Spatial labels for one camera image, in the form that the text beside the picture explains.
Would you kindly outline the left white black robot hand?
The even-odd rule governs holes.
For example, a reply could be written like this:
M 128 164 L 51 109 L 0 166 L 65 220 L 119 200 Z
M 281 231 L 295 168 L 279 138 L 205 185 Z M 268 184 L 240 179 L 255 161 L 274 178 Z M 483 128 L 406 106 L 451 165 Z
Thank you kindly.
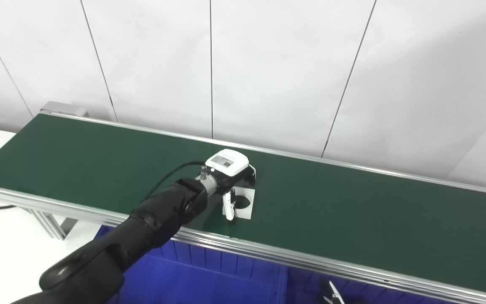
M 208 197 L 221 196 L 222 211 L 228 223 L 232 224 L 237 220 L 236 185 L 245 182 L 254 187 L 257 173 L 247 156 L 235 150 L 223 149 L 205 161 L 199 179 Z

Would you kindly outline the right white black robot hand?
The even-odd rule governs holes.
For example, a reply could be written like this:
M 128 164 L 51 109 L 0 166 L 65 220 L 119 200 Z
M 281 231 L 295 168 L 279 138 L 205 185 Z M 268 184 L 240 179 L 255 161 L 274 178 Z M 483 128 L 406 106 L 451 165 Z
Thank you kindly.
M 319 278 L 319 286 L 322 296 L 319 298 L 323 304 L 345 304 L 344 299 L 336 289 L 334 283 L 326 277 Z

